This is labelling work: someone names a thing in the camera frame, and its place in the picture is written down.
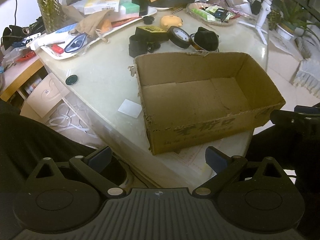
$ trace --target black electrical tape roll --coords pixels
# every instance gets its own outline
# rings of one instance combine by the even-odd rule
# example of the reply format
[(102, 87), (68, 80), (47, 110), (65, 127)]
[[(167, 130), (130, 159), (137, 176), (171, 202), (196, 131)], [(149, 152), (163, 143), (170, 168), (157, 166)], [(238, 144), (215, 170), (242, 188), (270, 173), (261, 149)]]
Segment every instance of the black electrical tape roll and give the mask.
[(167, 31), (170, 41), (180, 48), (187, 49), (190, 44), (190, 35), (177, 26), (171, 26)]
[(129, 38), (129, 55), (137, 57), (142, 54), (148, 53), (148, 43), (138, 35), (132, 35)]

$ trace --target red object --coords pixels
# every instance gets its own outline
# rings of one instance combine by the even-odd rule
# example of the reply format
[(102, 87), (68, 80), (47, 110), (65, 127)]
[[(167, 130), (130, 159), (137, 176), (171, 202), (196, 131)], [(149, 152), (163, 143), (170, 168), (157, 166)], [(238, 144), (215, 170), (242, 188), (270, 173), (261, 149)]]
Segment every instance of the red object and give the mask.
[(58, 53), (59, 55), (62, 54), (62, 53), (64, 53), (64, 49), (61, 48), (61, 47), (59, 47), (57, 44), (53, 44), (53, 45), (51, 46), (51, 49), (52, 49), (54, 52)]
[(28, 52), (24, 57), (16, 60), (16, 62), (23, 62), (23, 61), (26, 61), (26, 60), (33, 58), (34, 56), (36, 56), (36, 53), (32, 50), (32, 51)]
[(119, 27), (121, 25), (124, 25), (124, 24), (126, 24), (128, 22), (131, 22), (131, 21), (133, 21), (135, 19), (139, 19), (139, 18), (142, 18), (142, 17), (139, 16), (139, 17), (130, 18), (130, 19), (127, 19), (127, 20), (122, 20), (122, 21), (118, 21), (118, 22), (112, 22), (111, 24), (112, 24), (112, 27), (115, 28), (115, 27)]

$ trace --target white paper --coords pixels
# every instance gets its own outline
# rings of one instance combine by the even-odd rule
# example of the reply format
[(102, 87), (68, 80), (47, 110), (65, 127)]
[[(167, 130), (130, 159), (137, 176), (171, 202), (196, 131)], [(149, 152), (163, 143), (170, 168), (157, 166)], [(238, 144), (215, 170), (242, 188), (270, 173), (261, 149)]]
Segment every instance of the white paper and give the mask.
[(294, 38), (290, 41), (282, 38), (275, 30), (269, 31), (269, 40), (282, 51), (293, 56), (297, 61), (302, 61), (303, 57), (294, 43)]
[(135, 102), (125, 99), (122, 105), (119, 107), (118, 111), (131, 117), (138, 118), (139, 114), (142, 111), (142, 107)]

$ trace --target potted plant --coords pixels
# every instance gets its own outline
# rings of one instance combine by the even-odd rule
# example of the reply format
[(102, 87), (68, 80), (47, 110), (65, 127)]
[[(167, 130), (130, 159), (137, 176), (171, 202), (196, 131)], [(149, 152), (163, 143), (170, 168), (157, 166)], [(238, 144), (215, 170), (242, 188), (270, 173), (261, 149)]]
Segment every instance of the potted plant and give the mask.
[(320, 23), (309, 23), (306, 20), (301, 20), (307, 10), (305, 10), (299, 3), (293, 3), (291, 6), (286, 5), (284, 0), (281, 0), (281, 9), (283, 18), (278, 24), (276, 31), (285, 39), (290, 40), (293, 37), (296, 28), (300, 28), (305, 32), (313, 34), (320, 42), (319, 37), (308, 27), (308, 25), (316, 25), (320, 28)]

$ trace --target cardboard box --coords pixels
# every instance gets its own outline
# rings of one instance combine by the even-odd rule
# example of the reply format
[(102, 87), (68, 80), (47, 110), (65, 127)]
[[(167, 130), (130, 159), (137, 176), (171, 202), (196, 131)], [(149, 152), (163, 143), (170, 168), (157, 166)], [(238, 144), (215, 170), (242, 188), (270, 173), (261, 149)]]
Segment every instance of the cardboard box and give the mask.
[(245, 53), (146, 54), (133, 72), (154, 155), (262, 126), (285, 104)]

